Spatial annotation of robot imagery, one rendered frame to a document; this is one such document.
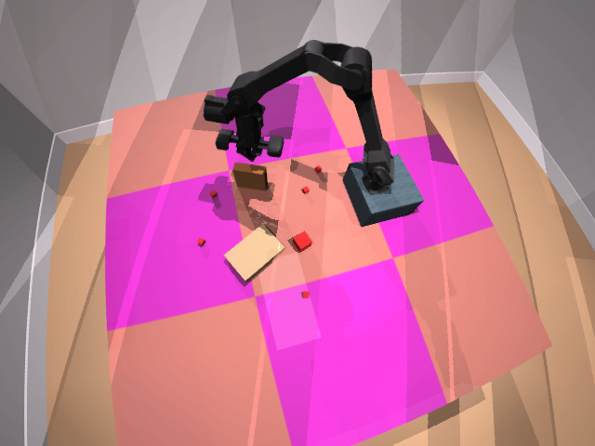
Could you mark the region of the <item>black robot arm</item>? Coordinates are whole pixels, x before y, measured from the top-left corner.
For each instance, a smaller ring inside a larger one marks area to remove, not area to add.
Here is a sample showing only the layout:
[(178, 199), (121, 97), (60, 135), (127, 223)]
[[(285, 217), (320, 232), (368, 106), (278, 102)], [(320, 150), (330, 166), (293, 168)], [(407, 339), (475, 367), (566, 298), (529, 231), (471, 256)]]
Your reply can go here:
[[(341, 67), (333, 61), (341, 62)], [(388, 185), (394, 182), (394, 158), (382, 137), (372, 87), (372, 56), (368, 49), (308, 41), (263, 70), (240, 74), (227, 98), (207, 95), (204, 118), (208, 122), (228, 124), (235, 117), (237, 129), (251, 132), (258, 126), (261, 136), (265, 107), (258, 103), (260, 98), (305, 72), (317, 72), (329, 83), (341, 86), (354, 102), (366, 141), (363, 162), (368, 173), (362, 181), (370, 195), (388, 190)]]

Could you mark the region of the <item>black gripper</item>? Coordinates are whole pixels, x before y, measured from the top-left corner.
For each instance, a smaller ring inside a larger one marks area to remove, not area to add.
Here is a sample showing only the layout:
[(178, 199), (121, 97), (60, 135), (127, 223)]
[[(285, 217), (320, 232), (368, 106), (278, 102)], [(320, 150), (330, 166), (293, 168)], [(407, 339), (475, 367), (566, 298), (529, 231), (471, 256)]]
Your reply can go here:
[(215, 144), (219, 151), (228, 150), (229, 143), (236, 143), (236, 152), (251, 162), (254, 162), (258, 156), (261, 156), (263, 149), (267, 149), (270, 157), (279, 158), (282, 155), (283, 137), (271, 135), (270, 141), (266, 141), (264, 137), (259, 135), (258, 126), (251, 132), (244, 132), (237, 129), (236, 135), (233, 133), (232, 130), (227, 129), (220, 129), (218, 131)]

